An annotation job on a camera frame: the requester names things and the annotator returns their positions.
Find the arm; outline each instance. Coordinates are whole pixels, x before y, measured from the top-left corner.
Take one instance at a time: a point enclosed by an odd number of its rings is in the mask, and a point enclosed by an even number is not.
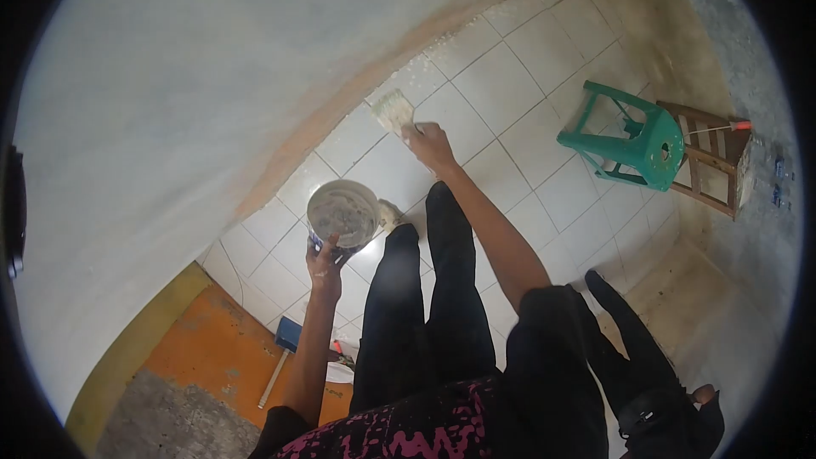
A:
[[[282,401],[284,406],[301,415],[312,429],[317,427],[320,418],[326,386],[326,352],[332,340],[334,309],[340,300],[340,269],[349,260],[334,251],[338,238],[336,233],[333,234],[320,253],[309,240],[306,264],[312,277],[312,295]]]
[[[482,242],[504,295],[518,313],[521,298],[527,291],[552,285],[536,252],[459,167],[445,131],[439,125],[426,123],[416,128],[405,127],[402,134],[419,161],[433,170],[453,192]]]

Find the sneaker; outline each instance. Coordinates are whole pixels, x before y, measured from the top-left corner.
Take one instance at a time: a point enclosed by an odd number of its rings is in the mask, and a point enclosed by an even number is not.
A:
[[[394,204],[384,199],[379,199],[378,202],[380,202],[380,227],[386,232],[390,234],[397,227],[408,223],[407,220],[403,219],[402,211],[397,209]]]

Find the black shirt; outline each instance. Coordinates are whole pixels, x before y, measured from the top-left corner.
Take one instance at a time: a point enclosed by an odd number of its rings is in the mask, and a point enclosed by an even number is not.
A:
[[[533,289],[507,338],[507,367],[312,430],[271,408],[250,459],[597,457],[608,444],[571,288]]]

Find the paint bucket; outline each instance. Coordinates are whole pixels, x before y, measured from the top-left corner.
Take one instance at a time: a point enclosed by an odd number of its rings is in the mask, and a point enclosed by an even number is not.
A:
[[[338,179],[318,188],[306,206],[309,236],[321,248],[340,232],[337,248],[357,253],[374,238],[380,224],[380,203],[374,192],[356,181]]]

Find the black pants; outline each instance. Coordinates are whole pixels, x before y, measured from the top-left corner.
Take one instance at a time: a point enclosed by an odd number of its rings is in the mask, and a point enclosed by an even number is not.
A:
[[[588,271],[584,279],[589,292],[617,324],[629,355],[627,360],[615,349],[601,332],[584,298],[575,293],[575,297],[581,300],[577,307],[584,329],[586,359],[598,376],[615,416],[618,417],[621,409],[638,395],[654,388],[684,394],[686,389],[680,385],[674,368],[626,300],[596,271]]]
[[[365,301],[350,413],[446,383],[487,376],[496,356],[476,290],[470,223],[448,187],[425,201],[436,286],[425,323],[419,283],[419,235],[404,224],[388,235]]]

